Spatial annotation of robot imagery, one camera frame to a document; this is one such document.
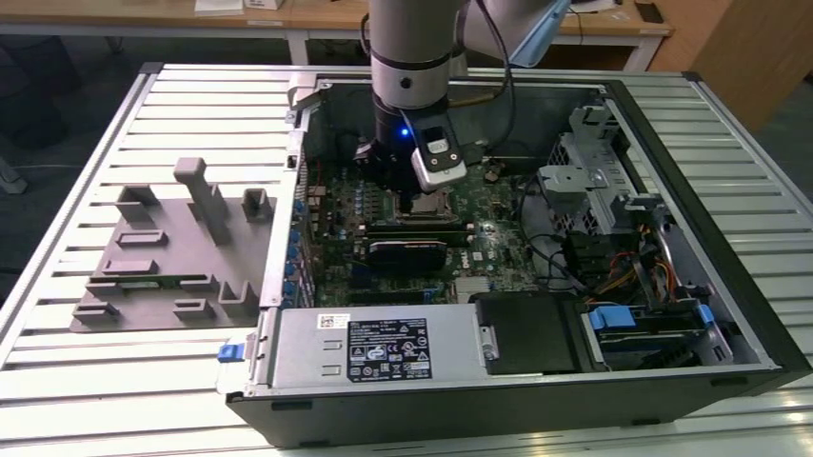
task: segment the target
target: slotted metal surface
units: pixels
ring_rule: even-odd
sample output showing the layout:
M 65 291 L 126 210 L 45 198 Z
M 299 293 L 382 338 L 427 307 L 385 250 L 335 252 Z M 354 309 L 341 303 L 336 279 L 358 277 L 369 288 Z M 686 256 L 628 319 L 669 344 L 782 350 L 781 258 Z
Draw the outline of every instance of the slotted metal surface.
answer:
M 111 204 L 122 185 L 151 183 L 159 198 L 187 196 L 171 166 L 178 157 L 199 155 L 224 196 L 238 196 L 246 187 L 263 187 L 271 195 L 279 191 L 291 75 L 291 69 L 275 67 L 167 65 L 158 76 L 140 76 L 45 235 L 52 243 L 35 254 L 0 315 L 8 319 L 0 346 L 4 456 L 518 456 L 586 448 L 612 456 L 813 452 L 809 378 L 661 426 L 279 451 L 215 391 L 218 348 L 247 329 L 71 334 L 74 303 L 118 220 Z M 810 207 L 764 151 L 732 128 L 726 112 L 709 103 L 704 87 L 677 74 L 517 75 L 624 80 L 800 347 L 813 353 Z

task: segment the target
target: metal bracket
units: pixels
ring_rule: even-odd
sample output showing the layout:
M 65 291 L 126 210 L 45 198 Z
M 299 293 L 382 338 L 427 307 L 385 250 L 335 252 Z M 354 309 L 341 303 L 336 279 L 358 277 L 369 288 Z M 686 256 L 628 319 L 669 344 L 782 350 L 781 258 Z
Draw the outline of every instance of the metal bracket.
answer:
M 661 195 L 653 193 L 641 193 L 638 195 L 620 195 L 618 201 L 624 204 L 624 209 L 628 211 L 654 210 L 664 203 Z

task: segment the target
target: electronic component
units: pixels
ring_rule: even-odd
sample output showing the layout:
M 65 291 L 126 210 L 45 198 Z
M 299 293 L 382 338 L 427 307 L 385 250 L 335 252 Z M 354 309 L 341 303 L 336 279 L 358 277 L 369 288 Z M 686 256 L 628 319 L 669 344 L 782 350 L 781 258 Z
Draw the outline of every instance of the electronic component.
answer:
M 469 276 L 455 279 L 455 293 L 458 294 L 458 303 L 469 303 L 469 298 L 475 293 L 490 291 L 489 281 L 486 276 Z
M 491 335 L 489 374 L 606 371 L 590 355 L 579 309 L 566 294 L 490 292 L 473 296 L 483 333 Z
M 395 208 L 395 220 L 402 224 L 450 224 L 458 220 L 449 204 L 447 190 L 439 190 L 431 195 L 421 194 L 413 200 L 411 212 L 401 212 L 398 197 L 394 196 L 391 199 Z
M 634 248 L 637 238 L 637 233 L 586 235 L 570 232 L 566 235 L 562 250 L 567 268 L 589 287 L 607 278 L 614 257 Z
M 367 248 L 375 273 L 422 275 L 446 265 L 446 244 L 438 241 L 379 241 Z
M 426 240 L 446 243 L 450 248 L 465 248 L 474 235 L 474 226 L 449 225 L 369 225 L 358 228 L 357 235 L 369 240 Z

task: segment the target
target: warning label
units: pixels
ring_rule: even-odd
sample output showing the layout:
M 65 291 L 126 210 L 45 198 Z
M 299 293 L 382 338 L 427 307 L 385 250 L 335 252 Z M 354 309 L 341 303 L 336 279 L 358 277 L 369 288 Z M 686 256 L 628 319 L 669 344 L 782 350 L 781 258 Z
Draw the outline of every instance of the warning label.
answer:
M 354 383 L 433 378 L 426 319 L 351 321 L 347 342 L 347 378 Z

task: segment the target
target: floor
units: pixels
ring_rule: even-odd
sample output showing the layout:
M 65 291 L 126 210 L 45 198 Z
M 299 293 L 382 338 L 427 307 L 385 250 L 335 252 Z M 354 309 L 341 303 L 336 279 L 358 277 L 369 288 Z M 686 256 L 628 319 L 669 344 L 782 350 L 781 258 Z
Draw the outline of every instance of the floor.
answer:
M 23 195 L 0 192 L 0 304 L 13 287 L 13 271 L 24 268 L 37 247 L 142 63 L 290 63 L 280 40 L 127 38 L 119 55 L 102 38 L 68 37 L 64 42 L 84 80 L 82 90 L 56 100 L 70 128 L 67 139 L 51 148 L 23 151 L 0 137 L 3 156 L 21 167 L 17 172 L 29 182 Z M 308 47 L 315 65 L 363 64 L 353 43 L 327 46 L 311 42 Z M 0 66 L 4 58 L 0 55 Z M 813 174 L 805 172 L 813 162 L 805 154 L 813 145 L 810 126 L 813 85 L 801 84 L 757 140 L 808 198 L 813 198 Z

